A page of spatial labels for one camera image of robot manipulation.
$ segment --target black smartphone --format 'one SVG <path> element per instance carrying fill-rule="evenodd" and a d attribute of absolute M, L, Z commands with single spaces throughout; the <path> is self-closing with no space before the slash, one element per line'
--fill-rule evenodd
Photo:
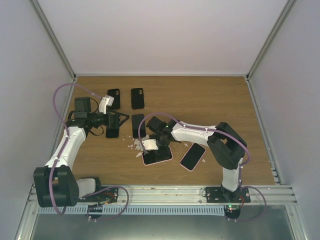
<path fill-rule="evenodd" d="M 192 144 L 192 146 L 181 159 L 180 165 L 190 172 L 193 171 L 205 152 L 206 149 L 203 146 L 197 143 Z"/>
<path fill-rule="evenodd" d="M 131 107 L 132 109 L 144 109 L 145 98 L 144 90 L 142 88 L 131 89 Z"/>
<path fill-rule="evenodd" d="M 109 89 L 106 94 L 114 98 L 112 106 L 108 106 L 108 109 L 111 109 L 111 110 L 120 109 L 120 90 L 119 90 L 119 88 Z"/>
<path fill-rule="evenodd" d="M 134 139 L 137 139 L 139 137 L 138 135 L 138 128 L 141 121 L 145 118 L 145 115 L 143 114 L 135 114 L 131 116 L 132 121 L 132 135 Z M 145 122 L 142 123 L 140 128 L 140 136 L 144 138 L 146 136 L 146 124 Z"/>

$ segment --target phone case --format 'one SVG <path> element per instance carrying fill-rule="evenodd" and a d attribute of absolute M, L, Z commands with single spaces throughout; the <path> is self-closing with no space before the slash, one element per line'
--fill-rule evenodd
<path fill-rule="evenodd" d="M 141 123 L 141 121 L 145 118 L 145 115 L 143 114 L 135 114 L 131 116 L 131 122 L 132 122 L 132 136 L 134 139 L 137 139 L 139 137 L 138 135 L 138 128 Z M 144 138 L 146 136 L 146 124 L 143 122 L 140 128 L 140 136 L 141 138 Z"/>
<path fill-rule="evenodd" d="M 170 147 L 169 147 L 169 149 L 170 149 L 172 158 L 167 159 L 167 160 L 163 160 L 163 161 L 158 161 L 158 162 L 150 163 L 150 164 L 145 164 L 144 155 L 141 155 L 143 165 L 145 165 L 145 166 L 150 166 L 150 165 L 160 164 L 160 163 L 164 163 L 164 162 L 167 162 L 167 161 L 172 160 L 172 159 L 173 159 L 173 154 L 172 154 L 172 151 L 171 151 L 171 148 L 170 148 Z"/>
<path fill-rule="evenodd" d="M 183 165 L 181 164 L 181 161 L 182 161 L 182 159 L 184 159 L 184 157 L 188 154 L 189 150 L 192 148 L 192 146 L 193 146 L 194 144 L 195 144 L 195 143 L 193 143 L 193 144 L 191 145 L 191 147 L 188 149 L 188 151 L 185 153 L 185 155 L 183 155 L 183 157 L 181 158 L 180 163 L 179 163 L 180 166 L 182 166 L 184 169 L 188 170 L 189 172 L 192 172 L 193 170 L 195 170 L 195 168 L 198 166 L 200 160 L 202 159 L 202 157 L 205 155 L 205 153 L 206 153 L 206 151 L 207 151 L 207 149 L 206 149 L 205 147 L 203 147 L 203 148 L 204 148 L 204 153 L 201 155 L 201 157 L 199 158 L 199 161 L 198 161 L 197 164 L 194 166 L 194 168 L 193 168 L 192 170 L 189 170 L 188 168 L 186 168 L 185 166 L 183 166 Z"/>
<path fill-rule="evenodd" d="M 106 94 L 114 98 L 112 106 L 108 106 L 108 109 L 120 109 L 120 90 L 118 88 L 109 89 Z"/>
<path fill-rule="evenodd" d="M 144 109 L 145 98 L 144 90 L 142 88 L 131 89 L 131 107 L 132 109 Z"/>

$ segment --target mounting plate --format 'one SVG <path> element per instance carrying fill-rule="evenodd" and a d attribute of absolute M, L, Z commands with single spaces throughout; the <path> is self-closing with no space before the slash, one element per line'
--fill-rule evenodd
<path fill-rule="evenodd" d="M 243 197 L 244 203 L 250 203 L 250 195 L 249 195 L 249 190 L 247 187 L 242 188 L 241 192 L 239 193 L 240 196 Z M 220 186 L 208 186 L 205 188 L 205 197 L 206 197 L 206 202 L 207 203 L 232 203 L 232 204 L 241 204 L 242 200 L 241 198 L 235 198 L 232 201 L 227 201 L 221 191 Z"/>

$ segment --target pink phone case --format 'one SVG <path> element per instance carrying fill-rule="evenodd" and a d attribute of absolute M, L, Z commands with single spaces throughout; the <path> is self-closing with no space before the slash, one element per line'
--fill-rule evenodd
<path fill-rule="evenodd" d="M 187 153 L 189 152 L 189 150 L 192 148 L 192 146 L 194 145 L 194 143 L 191 145 L 191 147 L 188 149 L 188 151 L 186 151 L 185 155 L 187 155 Z M 186 168 L 185 166 L 183 166 L 181 164 L 182 159 L 184 159 L 185 155 L 183 155 L 183 157 L 180 160 L 180 166 L 182 166 L 184 169 L 188 170 L 189 172 L 192 172 L 193 170 L 195 170 L 196 166 L 198 166 L 200 160 L 202 159 L 202 157 L 205 155 L 207 149 L 204 148 L 204 153 L 202 154 L 202 156 L 199 158 L 199 161 L 196 163 L 196 165 L 194 166 L 194 168 L 192 170 L 189 170 L 188 168 Z"/>
<path fill-rule="evenodd" d="M 173 154 L 172 154 L 171 148 L 169 147 L 169 149 L 170 149 L 171 156 L 172 156 L 172 158 L 173 158 L 174 156 L 173 156 Z M 142 154 L 142 155 L 141 155 L 141 157 L 142 157 L 142 163 L 143 163 L 143 165 L 145 165 L 144 155 Z M 170 159 L 168 159 L 168 160 L 163 160 L 163 161 L 159 161 L 159 162 L 155 162 L 155 163 L 147 164 L 147 165 L 145 165 L 145 166 L 150 166 L 150 165 L 155 165 L 155 164 L 164 163 L 164 162 L 167 162 L 167 161 L 172 160 L 172 158 L 170 158 Z"/>

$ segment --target aluminum frame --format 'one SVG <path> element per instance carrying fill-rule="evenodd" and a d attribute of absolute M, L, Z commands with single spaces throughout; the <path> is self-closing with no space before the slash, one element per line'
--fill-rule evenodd
<path fill-rule="evenodd" d="M 50 24 L 49 24 L 49 21 L 47 20 L 47 17 L 44 13 L 44 11 L 42 10 L 38 0 L 29 0 L 34 11 L 36 12 L 36 14 L 38 15 L 39 17 L 39 20 L 40 22 L 42 23 L 44 29 L 46 30 L 46 32 L 48 33 L 49 35 L 49 38 L 51 39 L 51 42 L 52 44 L 54 45 L 55 49 L 57 50 L 62 62 L 64 63 L 66 69 L 68 70 L 70 76 L 75 79 L 76 78 L 76 74 L 75 72 L 73 71 L 66 55 L 65 55 L 65 52 L 64 50 L 62 49 L 53 29 L 51 28 Z"/>
<path fill-rule="evenodd" d="M 252 77 L 252 75 L 254 74 L 255 70 L 257 69 L 260 61 L 262 60 L 262 58 L 264 57 L 266 51 L 268 50 L 269 46 L 271 45 L 272 41 L 275 39 L 278 31 L 280 30 L 281 26 L 283 25 L 283 23 L 285 22 L 287 16 L 289 15 L 291 9 L 293 8 L 295 2 L 297 0 L 287 0 L 286 4 L 284 5 L 280 16 L 278 17 L 278 19 L 276 20 L 275 24 L 273 25 L 268 37 L 266 38 L 258 56 L 256 57 L 256 59 L 253 62 L 252 67 L 250 68 L 247 77 L 250 79 Z"/>
<path fill-rule="evenodd" d="M 267 128 L 265 127 L 265 122 L 263 120 L 263 116 L 262 116 L 262 113 L 261 113 L 261 109 L 259 107 L 259 103 L 258 103 L 258 100 L 256 98 L 256 94 L 255 94 L 255 91 L 250 83 L 250 80 L 245 77 L 245 82 L 247 84 L 247 87 L 248 87 L 248 90 L 249 90 L 249 93 L 250 93 L 250 96 L 251 96 L 251 100 L 252 100 L 252 104 L 253 104 L 253 108 L 255 110 L 255 115 L 256 115 L 256 118 L 258 120 L 258 123 L 259 123 L 259 126 L 260 126 L 260 129 L 261 129 L 261 133 L 262 133 L 262 137 L 263 137 L 263 141 L 264 141 L 264 144 L 265 144 L 265 149 L 266 149 L 266 152 L 268 154 L 268 157 L 269 157 L 269 161 L 270 161 L 270 165 L 271 165 L 271 171 L 272 171 L 272 174 L 273 174 L 273 177 L 274 177 L 274 181 L 276 183 L 279 183 L 279 184 L 282 184 L 282 174 L 281 174 L 281 171 L 278 167 L 278 163 L 277 163 L 277 160 L 275 158 L 275 155 L 274 155 L 274 150 L 273 150 L 273 147 L 272 147 L 272 144 L 271 144 L 271 141 L 270 141 L 270 137 L 268 135 L 268 131 L 267 131 Z"/>
<path fill-rule="evenodd" d="M 36 189 L 32 185 L 14 240 L 30 240 L 36 224 L 38 209 Z"/>

